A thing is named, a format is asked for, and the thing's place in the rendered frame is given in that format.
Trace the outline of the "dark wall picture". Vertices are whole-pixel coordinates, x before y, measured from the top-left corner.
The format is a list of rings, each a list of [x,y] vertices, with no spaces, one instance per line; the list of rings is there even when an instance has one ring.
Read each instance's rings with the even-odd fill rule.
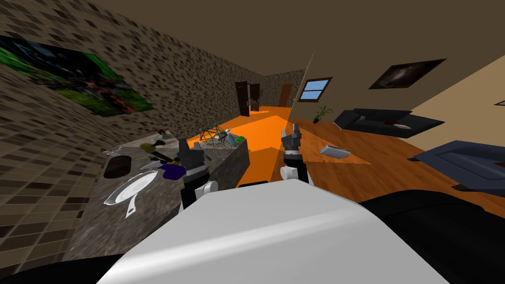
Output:
[[[369,89],[408,88],[431,72],[446,59],[392,65],[369,87]]]

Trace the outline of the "grey flat box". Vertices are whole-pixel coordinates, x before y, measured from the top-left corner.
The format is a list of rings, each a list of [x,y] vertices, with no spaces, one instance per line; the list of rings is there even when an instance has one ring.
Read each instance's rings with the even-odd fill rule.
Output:
[[[350,151],[343,149],[343,148],[339,148],[339,147],[335,147],[335,146],[331,146],[331,145],[325,145],[324,147],[322,147],[320,149],[320,154],[328,156],[328,157],[332,157],[335,159],[343,159],[343,158],[350,156],[351,153],[350,153]]]

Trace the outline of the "dark brown door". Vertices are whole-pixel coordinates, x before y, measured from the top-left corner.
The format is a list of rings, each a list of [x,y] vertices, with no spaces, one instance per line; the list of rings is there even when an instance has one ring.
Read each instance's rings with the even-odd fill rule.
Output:
[[[235,82],[240,116],[250,116],[248,83],[246,81]]]
[[[250,84],[251,111],[259,111],[260,84]]]

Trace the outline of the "white plate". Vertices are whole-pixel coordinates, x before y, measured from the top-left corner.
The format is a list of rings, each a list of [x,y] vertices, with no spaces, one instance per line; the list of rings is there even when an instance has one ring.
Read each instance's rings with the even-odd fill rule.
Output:
[[[158,171],[138,174],[114,190],[104,201],[105,205],[115,205],[129,200],[136,194],[151,188],[159,180]]]

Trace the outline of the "window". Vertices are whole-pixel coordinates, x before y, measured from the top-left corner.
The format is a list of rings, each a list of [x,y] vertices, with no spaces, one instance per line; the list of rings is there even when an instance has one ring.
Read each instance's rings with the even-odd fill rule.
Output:
[[[331,77],[306,80],[298,102],[318,102],[331,80]]]

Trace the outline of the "silver knife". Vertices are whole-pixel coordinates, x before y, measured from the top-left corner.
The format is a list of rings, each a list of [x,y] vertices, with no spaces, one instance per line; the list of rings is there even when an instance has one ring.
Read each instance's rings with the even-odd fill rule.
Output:
[[[151,163],[143,166],[142,168],[140,168],[141,170],[141,173],[143,172],[151,172],[151,171],[154,171],[154,172],[157,172],[160,170],[160,167],[162,166],[163,164],[157,160],[157,161],[152,161]]]

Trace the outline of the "dark blue sofa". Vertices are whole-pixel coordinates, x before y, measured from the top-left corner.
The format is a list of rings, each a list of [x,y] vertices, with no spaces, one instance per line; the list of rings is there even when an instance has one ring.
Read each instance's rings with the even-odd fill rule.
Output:
[[[421,161],[459,185],[460,191],[477,191],[505,198],[505,147],[453,141],[408,159]]]

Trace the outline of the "purple cloth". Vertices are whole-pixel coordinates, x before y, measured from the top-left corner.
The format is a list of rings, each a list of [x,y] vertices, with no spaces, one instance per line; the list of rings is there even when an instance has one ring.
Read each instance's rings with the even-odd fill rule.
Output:
[[[181,165],[162,164],[158,169],[162,172],[162,178],[178,180],[186,175],[186,169]]]

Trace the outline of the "green potted plant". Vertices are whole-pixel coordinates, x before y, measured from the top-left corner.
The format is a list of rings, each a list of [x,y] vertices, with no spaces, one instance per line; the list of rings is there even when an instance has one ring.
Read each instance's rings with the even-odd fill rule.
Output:
[[[314,119],[313,119],[313,123],[314,123],[314,124],[316,124],[316,123],[318,123],[319,121],[321,121],[321,119],[322,119],[325,115],[327,115],[327,114],[329,114],[329,113],[333,113],[333,110],[332,110],[332,109],[327,109],[327,108],[326,108],[326,105],[324,105],[323,107],[319,107],[319,108],[320,108],[320,110],[319,110],[318,112],[315,112],[315,114],[316,114],[316,115],[315,115],[315,117],[314,117]]]

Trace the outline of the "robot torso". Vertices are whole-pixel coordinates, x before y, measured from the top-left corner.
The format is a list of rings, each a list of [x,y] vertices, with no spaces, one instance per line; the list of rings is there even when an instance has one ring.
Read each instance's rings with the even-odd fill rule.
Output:
[[[449,284],[363,206],[297,179],[211,192],[97,284]]]

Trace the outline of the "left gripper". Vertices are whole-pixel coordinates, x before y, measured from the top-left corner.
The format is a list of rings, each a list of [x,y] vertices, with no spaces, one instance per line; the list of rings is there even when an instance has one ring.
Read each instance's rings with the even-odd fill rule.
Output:
[[[193,149],[190,149],[187,139],[180,139],[179,159],[185,169],[184,177],[201,177],[209,173],[205,164],[205,152],[199,142],[194,142]]]

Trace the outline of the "olive and black utensil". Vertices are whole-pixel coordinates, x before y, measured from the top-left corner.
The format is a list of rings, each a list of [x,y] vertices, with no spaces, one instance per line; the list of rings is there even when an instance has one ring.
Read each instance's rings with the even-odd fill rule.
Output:
[[[157,152],[156,146],[160,146],[160,145],[165,145],[165,142],[164,141],[156,141],[153,144],[143,143],[140,145],[140,148],[142,150],[144,150],[145,152],[147,152],[148,154],[155,156],[160,161],[164,161],[166,163],[173,163],[174,160],[172,158],[169,158],[169,157]]]

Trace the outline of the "black sofa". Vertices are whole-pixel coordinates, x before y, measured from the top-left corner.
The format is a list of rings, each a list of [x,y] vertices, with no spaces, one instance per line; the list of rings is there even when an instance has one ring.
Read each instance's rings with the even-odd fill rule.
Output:
[[[409,110],[355,108],[342,111],[333,123],[343,130],[407,139],[444,122]]]

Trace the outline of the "green wall picture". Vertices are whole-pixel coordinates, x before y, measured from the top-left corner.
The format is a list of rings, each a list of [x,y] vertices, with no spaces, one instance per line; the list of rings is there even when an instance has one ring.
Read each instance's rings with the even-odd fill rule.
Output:
[[[102,117],[153,109],[94,54],[0,35],[0,63]]]

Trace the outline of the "white spoon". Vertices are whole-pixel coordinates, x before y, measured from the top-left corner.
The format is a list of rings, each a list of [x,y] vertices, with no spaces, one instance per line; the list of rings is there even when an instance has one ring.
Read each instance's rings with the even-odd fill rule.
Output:
[[[138,193],[132,195],[129,198],[129,204],[128,204],[127,212],[125,214],[125,218],[128,218],[131,214],[133,214],[136,211],[135,200],[136,200],[137,195],[138,195]]]

